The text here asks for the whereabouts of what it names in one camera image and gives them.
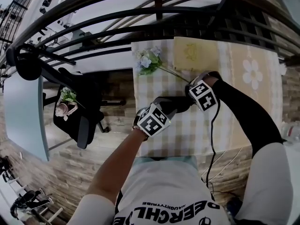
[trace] chair wheel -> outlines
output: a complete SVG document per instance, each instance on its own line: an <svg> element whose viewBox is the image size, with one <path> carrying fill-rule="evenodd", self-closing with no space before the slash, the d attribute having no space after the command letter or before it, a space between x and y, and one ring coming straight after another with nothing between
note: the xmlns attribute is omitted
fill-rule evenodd
<svg viewBox="0 0 300 225"><path fill-rule="evenodd" d="M104 128L104 129L103 129L103 132L104 132L104 133L109 133L109 132L110 132L110 128L109 128L109 127Z"/></svg>

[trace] white t-shirt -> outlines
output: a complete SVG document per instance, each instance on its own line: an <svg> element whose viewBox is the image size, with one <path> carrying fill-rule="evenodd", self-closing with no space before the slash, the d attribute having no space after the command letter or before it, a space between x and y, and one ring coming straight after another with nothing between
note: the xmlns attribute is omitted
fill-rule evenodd
<svg viewBox="0 0 300 225"><path fill-rule="evenodd" d="M122 194L116 215L111 201L99 195L86 195L69 224L230 224L224 208L212 200L198 171L181 161L135 165ZM88 214L81 213L83 209L89 210Z"/></svg>
<svg viewBox="0 0 300 225"><path fill-rule="evenodd" d="M211 199L198 171L181 161L135 165L115 206L99 195L86 195L68 225L228 225L223 207ZM293 188L285 149L264 146L253 157L239 224L286 225Z"/></svg>

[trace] black arm sleeve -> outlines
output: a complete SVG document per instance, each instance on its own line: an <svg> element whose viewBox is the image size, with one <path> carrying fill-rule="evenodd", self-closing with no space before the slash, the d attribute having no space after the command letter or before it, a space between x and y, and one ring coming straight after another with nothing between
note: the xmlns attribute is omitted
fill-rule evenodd
<svg viewBox="0 0 300 225"><path fill-rule="evenodd" d="M222 80L212 86L217 98L233 112L251 142L253 156L270 143L282 143L281 135L270 115L256 101Z"/></svg>

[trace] white cable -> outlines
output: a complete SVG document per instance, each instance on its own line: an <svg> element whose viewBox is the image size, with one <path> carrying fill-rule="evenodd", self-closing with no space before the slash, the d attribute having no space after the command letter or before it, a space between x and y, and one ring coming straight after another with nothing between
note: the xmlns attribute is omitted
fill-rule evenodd
<svg viewBox="0 0 300 225"><path fill-rule="evenodd" d="M212 179L208 180L208 182L210 182L211 180L213 180L215 177L217 177L230 163L232 163L232 161L239 155L240 151L242 151L243 148L241 148L239 150L239 152L234 156L234 158L225 166L223 167L223 169L216 175L214 176Z"/></svg>
<svg viewBox="0 0 300 225"><path fill-rule="evenodd" d="M214 163L211 165L211 167L224 155L226 153L226 151L225 152L223 152L223 154L221 155L221 156L219 156L218 158L217 158L217 160L216 161L214 161ZM202 175L201 175L201 177L203 176L203 174L205 174L207 171L209 170L209 167L205 170L205 172L204 173L202 173Z"/></svg>

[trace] flower stem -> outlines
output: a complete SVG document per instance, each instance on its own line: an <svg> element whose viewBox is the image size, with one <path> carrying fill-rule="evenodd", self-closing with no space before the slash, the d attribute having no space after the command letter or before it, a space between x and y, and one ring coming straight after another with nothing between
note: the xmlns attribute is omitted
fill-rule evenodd
<svg viewBox="0 0 300 225"><path fill-rule="evenodd" d="M168 73L170 73L170 74L172 74L172 75L174 75L174 76L176 76L176 77L178 77L178 78L181 78L182 80L184 80L184 81L186 81L187 83L189 83L188 80L186 80L185 78L183 78L183 77L180 76L179 74L175 73L173 70L171 70L171 69L168 68L168 67L165 67L165 66L161 65L161 66L158 67L158 68L161 69L161 70L163 70L163 71L166 71L166 72L168 72Z"/></svg>

